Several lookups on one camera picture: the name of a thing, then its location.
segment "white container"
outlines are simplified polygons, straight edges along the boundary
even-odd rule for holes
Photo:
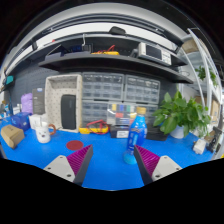
[[[172,132],[170,132],[170,135],[174,138],[178,138],[181,139],[184,137],[184,127],[180,127],[177,125],[177,127],[175,128],[175,130],[173,130]]]
[[[34,130],[35,130],[36,125],[40,125],[41,121],[48,123],[46,114],[43,114],[43,115],[33,114],[33,115],[29,116],[29,120],[30,120],[30,127]]]
[[[53,127],[54,131],[49,132],[49,127]],[[39,125],[35,125],[37,139],[40,143],[48,143],[51,140],[51,135],[56,133],[56,128],[53,124],[41,122]]]

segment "bottle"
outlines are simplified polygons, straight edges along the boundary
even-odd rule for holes
[[[141,146],[147,135],[147,125],[145,123],[146,108],[137,107],[137,116],[129,128],[127,150],[124,152],[124,161],[127,164],[136,164],[134,156],[134,145]]]

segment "box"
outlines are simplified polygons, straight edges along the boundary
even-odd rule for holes
[[[155,141],[166,141],[167,137],[168,137],[168,134],[164,135],[164,133],[160,131],[159,126],[154,127],[153,124],[151,123],[147,124],[146,139],[155,140]]]
[[[23,130],[12,125],[3,127],[1,135],[6,144],[12,149],[14,149],[25,138]]]
[[[111,138],[128,138],[129,126],[115,125],[110,126],[110,137]]]
[[[28,130],[30,128],[29,115],[31,115],[31,113],[20,112],[16,115],[11,116],[12,125],[17,128],[23,129],[23,131]]]
[[[196,96],[195,97],[195,101],[197,103],[201,103],[201,97],[200,96]],[[204,97],[204,101],[205,101],[205,105],[207,105],[207,98]],[[211,113],[210,113],[210,116],[211,116],[211,124],[217,124],[218,123],[218,120],[219,120],[219,103],[215,100],[212,100],[212,103],[211,103]]]

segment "plastic bag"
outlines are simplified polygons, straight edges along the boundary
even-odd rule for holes
[[[27,93],[21,97],[22,112],[33,114],[33,94]]]

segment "storage bin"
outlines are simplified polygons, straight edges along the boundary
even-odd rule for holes
[[[83,99],[122,100],[124,75],[119,73],[84,72]]]
[[[126,75],[124,101],[158,104],[160,82],[139,76]]]

